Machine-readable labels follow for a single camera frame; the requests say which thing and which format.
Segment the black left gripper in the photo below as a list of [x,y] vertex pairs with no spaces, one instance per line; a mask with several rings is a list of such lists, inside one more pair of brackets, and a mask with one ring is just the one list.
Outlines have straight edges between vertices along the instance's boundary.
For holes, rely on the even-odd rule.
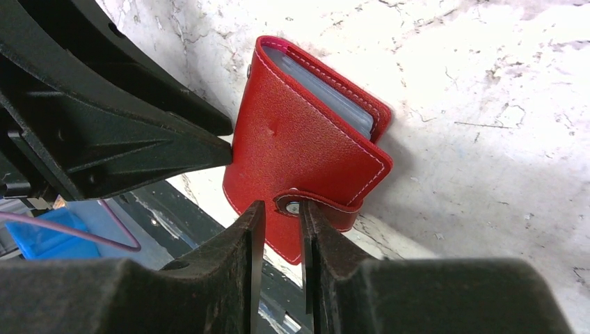
[[223,136],[140,100],[68,50],[1,47],[1,196],[110,198],[232,161]]

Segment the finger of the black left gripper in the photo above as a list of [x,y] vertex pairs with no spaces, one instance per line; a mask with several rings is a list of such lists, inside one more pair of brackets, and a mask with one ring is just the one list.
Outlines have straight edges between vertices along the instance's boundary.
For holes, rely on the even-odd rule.
[[95,1],[20,1],[20,5],[62,48],[110,83],[215,136],[233,133],[225,114],[143,53]]

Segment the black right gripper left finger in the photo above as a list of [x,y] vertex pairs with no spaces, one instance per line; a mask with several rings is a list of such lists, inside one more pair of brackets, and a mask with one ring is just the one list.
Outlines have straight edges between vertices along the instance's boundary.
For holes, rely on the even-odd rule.
[[125,258],[1,264],[2,333],[254,333],[261,200],[195,250],[148,269]]

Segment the red leather card holder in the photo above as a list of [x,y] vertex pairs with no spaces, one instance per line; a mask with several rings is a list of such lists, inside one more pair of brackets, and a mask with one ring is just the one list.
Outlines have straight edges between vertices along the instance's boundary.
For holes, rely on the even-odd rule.
[[[363,136],[272,60],[285,56],[367,113]],[[242,214],[266,207],[266,243],[290,264],[301,262],[300,223],[293,205],[315,201],[332,226],[350,230],[363,200],[392,170],[378,146],[391,109],[294,43],[271,35],[255,41],[225,169],[223,192]]]

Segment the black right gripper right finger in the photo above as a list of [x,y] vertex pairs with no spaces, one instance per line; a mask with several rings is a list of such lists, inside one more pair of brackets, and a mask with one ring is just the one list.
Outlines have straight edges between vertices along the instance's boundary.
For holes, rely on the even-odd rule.
[[301,259],[315,333],[570,333],[541,275],[509,258],[377,259],[303,201]]

